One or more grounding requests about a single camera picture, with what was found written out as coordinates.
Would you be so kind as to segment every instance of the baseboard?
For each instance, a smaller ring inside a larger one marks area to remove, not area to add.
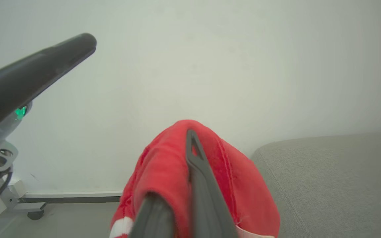
[[[64,193],[26,193],[23,198],[75,198],[75,197],[106,197],[121,196],[123,191],[100,192],[64,192]]]
[[[20,203],[94,203],[119,202],[123,191],[70,192],[70,193],[26,193]]]

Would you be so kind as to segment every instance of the gray fabric upholstery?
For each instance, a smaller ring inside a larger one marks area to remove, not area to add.
[[[279,237],[381,237],[381,134],[274,142],[251,159],[278,207]]]

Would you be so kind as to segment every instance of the red towel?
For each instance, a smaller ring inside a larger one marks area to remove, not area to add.
[[[173,209],[177,236],[191,237],[188,129],[199,137],[234,223],[255,234],[277,237],[277,207],[254,163],[209,128],[183,120],[160,133],[139,157],[112,218],[110,238],[127,237],[148,192],[160,194]]]

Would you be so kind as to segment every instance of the caster wheel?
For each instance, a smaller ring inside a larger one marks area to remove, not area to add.
[[[40,212],[28,212],[27,217],[31,220],[39,220],[44,215],[44,210]]]

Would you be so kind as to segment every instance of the green indicator light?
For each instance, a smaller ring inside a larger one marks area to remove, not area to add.
[[[26,114],[26,107],[23,107],[21,109],[16,109],[17,119],[21,120],[23,119],[24,115]]]

